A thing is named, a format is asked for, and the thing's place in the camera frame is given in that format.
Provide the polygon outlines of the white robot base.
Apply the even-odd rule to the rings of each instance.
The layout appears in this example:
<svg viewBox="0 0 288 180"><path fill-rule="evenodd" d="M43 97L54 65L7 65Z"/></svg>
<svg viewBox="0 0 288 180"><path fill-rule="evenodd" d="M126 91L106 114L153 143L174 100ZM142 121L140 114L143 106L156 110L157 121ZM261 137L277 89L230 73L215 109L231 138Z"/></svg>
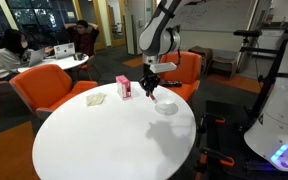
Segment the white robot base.
<svg viewBox="0 0 288 180"><path fill-rule="evenodd" d="M288 172L288 43L273 90L244 140L276 169Z"/></svg>

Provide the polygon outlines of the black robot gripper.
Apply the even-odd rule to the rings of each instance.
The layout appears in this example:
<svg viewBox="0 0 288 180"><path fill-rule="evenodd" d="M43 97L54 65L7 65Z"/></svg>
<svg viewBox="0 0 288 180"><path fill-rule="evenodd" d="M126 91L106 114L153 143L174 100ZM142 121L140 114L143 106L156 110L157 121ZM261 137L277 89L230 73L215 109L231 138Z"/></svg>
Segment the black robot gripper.
<svg viewBox="0 0 288 180"><path fill-rule="evenodd" d="M150 66L145 64L143 66L143 77L139 80L140 86L145 90L145 95L149 97L154 94L160 78L150 70Z"/></svg>

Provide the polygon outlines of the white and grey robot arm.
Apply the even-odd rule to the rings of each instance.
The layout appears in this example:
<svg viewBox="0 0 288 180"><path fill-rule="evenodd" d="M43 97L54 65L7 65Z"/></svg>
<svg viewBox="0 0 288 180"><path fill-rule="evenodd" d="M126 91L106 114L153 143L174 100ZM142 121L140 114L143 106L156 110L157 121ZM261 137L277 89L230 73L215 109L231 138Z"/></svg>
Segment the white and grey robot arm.
<svg viewBox="0 0 288 180"><path fill-rule="evenodd" d="M139 47L142 51L144 75L139 81L147 97L153 98L153 91L158 86L160 78L158 73L175 70L180 62L178 56L176 63L162 63L163 55L179 52L181 38L180 26L170 25L176 13L188 5L205 3L207 0L161 0L151 20L145 25L139 37Z"/></svg>

